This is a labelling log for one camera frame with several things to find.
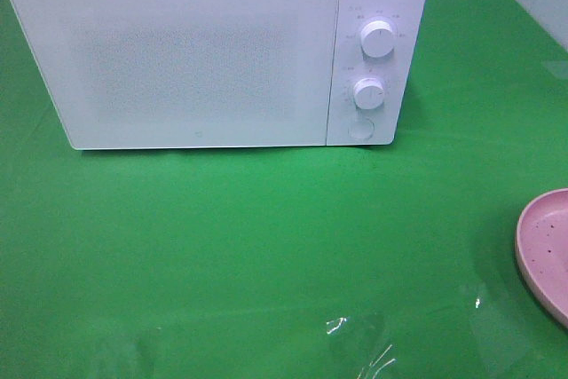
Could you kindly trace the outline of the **white round door button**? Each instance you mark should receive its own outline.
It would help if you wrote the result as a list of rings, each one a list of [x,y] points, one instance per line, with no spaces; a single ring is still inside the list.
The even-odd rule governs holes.
[[[349,125],[349,135],[351,138],[358,140],[367,140],[374,134],[375,126],[372,121],[363,117],[353,121]]]

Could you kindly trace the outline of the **white microwave door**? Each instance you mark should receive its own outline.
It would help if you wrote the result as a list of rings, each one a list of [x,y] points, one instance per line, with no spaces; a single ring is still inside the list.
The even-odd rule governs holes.
[[[11,0],[70,145],[318,146],[337,0]]]

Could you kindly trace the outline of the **pink speckled plate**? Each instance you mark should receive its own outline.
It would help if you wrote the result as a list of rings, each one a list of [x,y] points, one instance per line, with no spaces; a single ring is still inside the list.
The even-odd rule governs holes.
[[[516,260],[526,285],[543,308],[567,325],[567,190],[530,201],[517,221]]]

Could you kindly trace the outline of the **upper white round knob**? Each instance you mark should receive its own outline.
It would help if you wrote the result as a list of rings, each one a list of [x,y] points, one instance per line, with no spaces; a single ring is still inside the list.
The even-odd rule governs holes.
[[[360,30],[362,51],[370,58],[381,58],[394,49],[395,32],[385,20],[373,20]]]

